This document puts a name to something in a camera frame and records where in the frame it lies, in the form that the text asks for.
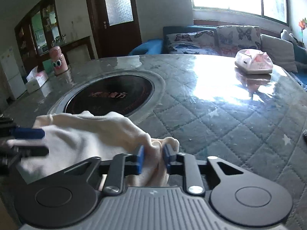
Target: gray pillow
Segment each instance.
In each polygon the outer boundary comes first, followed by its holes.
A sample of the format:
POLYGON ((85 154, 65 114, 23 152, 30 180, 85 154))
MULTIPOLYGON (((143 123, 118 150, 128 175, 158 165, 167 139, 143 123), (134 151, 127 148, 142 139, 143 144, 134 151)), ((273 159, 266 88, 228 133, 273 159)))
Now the gray pillow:
POLYGON ((295 65, 293 44, 269 35, 261 34, 262 51, 267 52, 273 64, 285 69, 287 72, 297 73, 295 65))

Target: pink bottle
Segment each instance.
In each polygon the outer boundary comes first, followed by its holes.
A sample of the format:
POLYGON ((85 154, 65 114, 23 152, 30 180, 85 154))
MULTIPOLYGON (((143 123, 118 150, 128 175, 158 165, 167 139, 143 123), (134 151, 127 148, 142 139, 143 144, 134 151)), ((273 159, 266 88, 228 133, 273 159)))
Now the pink bottle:
POLYGON ((64 55, 59 46, 55 46, 49 50, 49 55, 52 60, 52 65, 54 68, 54 74, 59 75, 68 70, 67 63, 64 55))

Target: window sill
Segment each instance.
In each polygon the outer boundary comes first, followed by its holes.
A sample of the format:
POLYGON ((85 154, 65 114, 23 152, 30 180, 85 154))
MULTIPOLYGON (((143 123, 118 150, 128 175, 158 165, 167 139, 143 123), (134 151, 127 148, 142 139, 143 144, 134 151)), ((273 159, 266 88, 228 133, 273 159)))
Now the window sill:
POLYGON ((193 9, 194 20, 210 20, 210 21, 223 21, 238 24, 245 24, 251 26, 259 26, 263 29, 270 30, 273 32, 280 32, 286 29, 289 33, 292 29, 284 24, 271 21, 262 17, 243 14, 240 12, 225 11, 218 9, 207 9, 207 8, 194 8, 193 9))

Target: blue armrest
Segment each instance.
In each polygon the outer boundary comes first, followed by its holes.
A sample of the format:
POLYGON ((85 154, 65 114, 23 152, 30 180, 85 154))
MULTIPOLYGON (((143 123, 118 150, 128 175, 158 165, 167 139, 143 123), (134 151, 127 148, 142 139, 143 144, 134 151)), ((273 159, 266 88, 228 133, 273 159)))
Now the blue armrest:
POLYGON ((163 40, 154 39, 149 40, 142 45, 139 45, 133 49, 128 56, 130 55, 142 55, 142 54, 161 54, 163 52, 163 40))
POLYGON ((303 47, 293 45, 295 61, 307 64, 307 53, 303 47))

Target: silver screw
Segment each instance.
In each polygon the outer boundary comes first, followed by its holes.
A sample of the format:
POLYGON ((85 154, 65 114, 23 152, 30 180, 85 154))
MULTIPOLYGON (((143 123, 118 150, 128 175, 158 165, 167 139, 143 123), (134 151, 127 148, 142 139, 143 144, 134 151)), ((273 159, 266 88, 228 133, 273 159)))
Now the silver screw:
POLYGON ((108 186, 104 188, 104 191, 110 194, 115 194, 119 192, 119 188, 116 186, 108 186))
POLYGON ((203 192, 203 188, 200 186, 191 186, 188 188, 188 191, 192 194, 201 194, 203 192))

